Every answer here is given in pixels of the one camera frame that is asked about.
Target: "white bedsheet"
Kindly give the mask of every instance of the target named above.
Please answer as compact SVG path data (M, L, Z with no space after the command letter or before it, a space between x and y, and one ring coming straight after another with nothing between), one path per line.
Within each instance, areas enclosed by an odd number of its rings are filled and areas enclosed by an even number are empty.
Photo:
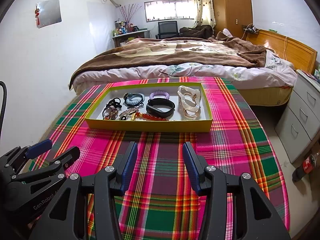
M73 88L77 95L85 89L112 82L139 79L166 78L172 76L220 77L232 82L236 89L257 89L267 87L293 87L297 74L289 61L280 59L267 50L264 68L245 68L221 65L183 63L180 65L153 65L144 67L87 71L76 77Z

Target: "floral curtain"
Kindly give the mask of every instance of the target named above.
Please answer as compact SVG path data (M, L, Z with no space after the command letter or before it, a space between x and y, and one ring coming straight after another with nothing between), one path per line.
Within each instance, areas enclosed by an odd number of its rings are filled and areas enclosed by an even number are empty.
M214 19L213 2L212 0L192 0L195 4L197 14L195 26L211 25L215 27L216 20Z

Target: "mirror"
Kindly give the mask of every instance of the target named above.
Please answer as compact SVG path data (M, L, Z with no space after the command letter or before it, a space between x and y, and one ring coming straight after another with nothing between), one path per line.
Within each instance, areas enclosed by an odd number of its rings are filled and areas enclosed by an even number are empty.
M36 15L37 14L36 21L39 29L62 22L59 0L38 2L36 5Z

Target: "metal screw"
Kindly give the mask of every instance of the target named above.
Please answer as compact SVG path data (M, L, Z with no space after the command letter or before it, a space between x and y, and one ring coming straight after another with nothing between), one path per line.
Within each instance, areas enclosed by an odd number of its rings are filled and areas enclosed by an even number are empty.
M207 166L207 170L208 170L208 171L215 171L215 170L216 170L216 167L213 166L213 165L209 165L209 166Z
M77 173L73 173L70 175L70 179L72 180L75 180L75 179L78 179L79 178L79 175Z
M105 169L104 169L106 172L112 172L115 170L115 168L113 166L107 166Z
M250 178L251 178L251 175L250 175L249 173L245 172L244 174L242 174L242 177L243 177L244 179L250 179Z

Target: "orange bead bracelet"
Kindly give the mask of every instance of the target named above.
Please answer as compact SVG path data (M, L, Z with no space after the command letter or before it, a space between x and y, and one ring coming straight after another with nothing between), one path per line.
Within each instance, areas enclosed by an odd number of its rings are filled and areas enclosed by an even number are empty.
M153 116L153 115L150 115L150 114L143 114L143 113L140 113L140 112L136 113L136 117L145 118L145 119L148 119L148 120L151 120L151 121L168 121L168 120L166 120L164 118L156 117L156 116Z

